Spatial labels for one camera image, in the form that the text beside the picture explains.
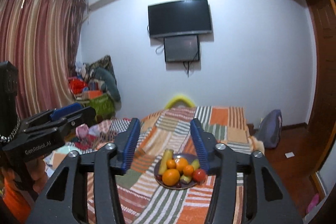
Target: wooden floor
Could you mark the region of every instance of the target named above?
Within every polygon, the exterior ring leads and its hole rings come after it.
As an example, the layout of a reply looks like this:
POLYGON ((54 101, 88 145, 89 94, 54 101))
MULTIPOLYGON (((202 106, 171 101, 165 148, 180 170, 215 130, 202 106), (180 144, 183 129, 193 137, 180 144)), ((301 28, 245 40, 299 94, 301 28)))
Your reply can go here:
POLYGON ((317 193, 309 177, 324 147, 325 142, 319 140, 318 134, 309 133, 301 127, 283 130, 277 148, 265 151, 302 217, 317 193), (287 152, 293 152, 295 156, 287 159, 287 152))

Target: bed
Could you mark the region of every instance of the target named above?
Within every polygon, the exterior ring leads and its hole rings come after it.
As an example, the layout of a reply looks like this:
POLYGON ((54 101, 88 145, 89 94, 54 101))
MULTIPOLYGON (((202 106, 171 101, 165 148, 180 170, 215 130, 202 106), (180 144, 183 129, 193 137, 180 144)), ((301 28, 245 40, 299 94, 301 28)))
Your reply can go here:
MULTIPOLYGON (((250 154, 249 131, 240 107, 198 106, 171 108, 153 113, 142 120, 140 138, 130 170, 117 177, 118 193, 126 223, 144 224, 203 224, 215 176, 205 183, 186 190, 169 190, 160 186, 153 175, 155 164, 162 158, 165 148, 175 152, 195 153, 189 133, 189 122, 198 118, 205 131, 214 134, 219 142, 233 150, 250 154)), ((129 119, 113 119, 101 122, 100 137, 92 143, 92 149, 126 130, 129 119)), ((93 174, 88 174, 88 217, 95 223, 93 174)), ((237 173, 236 211, 234 224, 241 222, 243 198, 243 174, 237 173)))

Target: plate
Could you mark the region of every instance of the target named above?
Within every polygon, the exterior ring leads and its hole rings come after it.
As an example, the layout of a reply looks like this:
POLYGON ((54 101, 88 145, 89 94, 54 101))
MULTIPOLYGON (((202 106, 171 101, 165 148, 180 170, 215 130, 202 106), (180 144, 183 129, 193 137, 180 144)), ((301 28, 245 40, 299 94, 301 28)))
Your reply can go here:
MULTIPOLYGON (((173 154, 173 159, 180 158, 180 157, 185 158, 188 161, 189 164, 191 164, 194 160, 197 159, 197 156, 191 155, 191 154, 186 154, 186 153, 173 154)), ((160 164, 161 164, 161 160, 159 160, 159 162, 154 167, 154 177, 155 177, 155 179, 156 179, 156 176, 159 174, 160 164)), ((192 180, 189 184, 181 183, 182 187, 178 188, 176 186, 164 185, 164 183, 162 181, 159 181, 157 179, 156 179, 156 181, 157 181, 157 183, 159 183, 163 187, 171 189, 171 190, 184 190, 184 189, 188 189, 190 187, 194 187, 195 185, 197 185, 197 182, 192 180)))

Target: tangerine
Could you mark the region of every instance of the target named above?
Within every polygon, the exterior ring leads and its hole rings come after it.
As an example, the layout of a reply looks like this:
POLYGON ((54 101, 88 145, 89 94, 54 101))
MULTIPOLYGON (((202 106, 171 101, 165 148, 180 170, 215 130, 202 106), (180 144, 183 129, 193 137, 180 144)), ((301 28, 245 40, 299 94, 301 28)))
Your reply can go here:
POLYGON ((173 160, 173 159, 167 160, 166 165, 167 165, 168 169, 175 169, 176 168, 176 163, 175 163, 175 160, 173 160))
POLYGON ((192 165, 186 165, 183 168, 183 174, 187 177, 191 177, 193 175, 194 172, 194 167, 192 165))
POLYGON ((174 186, 180 180, 180 172, 177 169, 168 169, 162 175, 162 182, 167 186, 174 186))
POLYGON ((176 162, 176 169, 182 174, 183 168, 188 165, 188 161, 185 158, 177 158, 175 159, 176 162))

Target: curtain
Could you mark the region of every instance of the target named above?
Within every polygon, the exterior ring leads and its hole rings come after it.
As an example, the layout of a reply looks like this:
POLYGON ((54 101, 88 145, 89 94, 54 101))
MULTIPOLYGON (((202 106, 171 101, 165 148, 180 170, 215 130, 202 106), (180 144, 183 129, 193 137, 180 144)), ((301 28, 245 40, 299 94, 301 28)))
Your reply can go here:
POLYGON ((0 0, 0 61, 19 70, 17 113, 73 103, 73 70, 85 0, 0 0))

